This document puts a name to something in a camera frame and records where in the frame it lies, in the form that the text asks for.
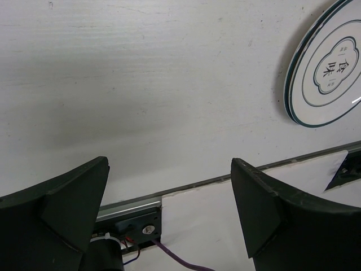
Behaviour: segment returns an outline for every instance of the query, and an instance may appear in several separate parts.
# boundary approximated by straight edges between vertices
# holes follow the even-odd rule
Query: screw
[[[146,226],[146,227],[142,230],[142,233],[149,235],[149,234],[152,234],[155,229],[156,229],[156,228],[155,228],[154,226],[152,226],[152,225]]]

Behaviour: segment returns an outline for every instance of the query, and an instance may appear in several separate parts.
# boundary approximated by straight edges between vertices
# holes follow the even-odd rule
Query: chinese characters
[[[330,76],[334,72],[335,66],[336,66],[336,62],[328,63],[328,66],[326,66],[326,70],[323,72],[323,77]],[[344,70],[348,66],[349,66],[349,64],[348,64],[347,60],[345,59],[345,62],[342,62],[342,63],[338,64],[338,70],[336,72],[343,73]]]

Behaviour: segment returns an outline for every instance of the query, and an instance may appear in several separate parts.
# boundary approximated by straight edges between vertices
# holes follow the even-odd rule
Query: white surface
[[[327,190],[319,197],[361,208],[361,180]]]
[[[340,151],[302,162],[267,169],[264,172],[309,194],[320,196],[347,156]]]
[[[230,181],[168,195],[162,205],[162,243],[183,260],[217,271],[254,270],[253,260],[247,256]],[[142,251],[126,270],[188,269],[152,247]]]
[[[302,36],[333,1],[0,2],[0,193],[109,158],[103,204],[359,140],[286,116]]]
[[[264,172],[320,198],[361,208],[361,180],[325,191],[346,156],[347,151],[340,151]]]
[[[266,171],[298,188],[329,184],[347,151]],[[230,181],[163,198],[162,243],[184,260],[216,271],[254,271],[248,259]],[[127,271],[185,271],[160,249],[142,251]]]
[[[352,1],[329,18],[310,39],[293,75],[290,107],[305,125],[322,126],[339,118],[361,96],[361,2]]]

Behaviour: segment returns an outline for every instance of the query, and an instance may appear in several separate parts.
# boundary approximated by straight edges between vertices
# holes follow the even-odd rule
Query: white wire
[[[120,249],[121,250],[123,249],[122,243],[117,238],[112,237],[110,233],[106,233],[104,236],[98,236],[98,237],[91,238],[90,243],[98,241],[98,240],[113,240],[113,241],[116,241],[119,244]]]

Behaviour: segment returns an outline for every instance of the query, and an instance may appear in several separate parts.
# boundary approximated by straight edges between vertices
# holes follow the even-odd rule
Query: white floor
[[[361,197],[349,193],[349,187],[358,185],[357,191],[361,192],[361,182],[322,193],[346,155],[347,151],[343,151],[270,169],[266,173],[311,194],[337,202],[360,204]],[[162,205],[162,243],[178,256],[190,263],[218,271],[254,271],[253,262],[247,257],[230,181],[167,195]],[[187,269],[159,248],[152,247],[142,251],[140,258],[129,264],[126,270]]]

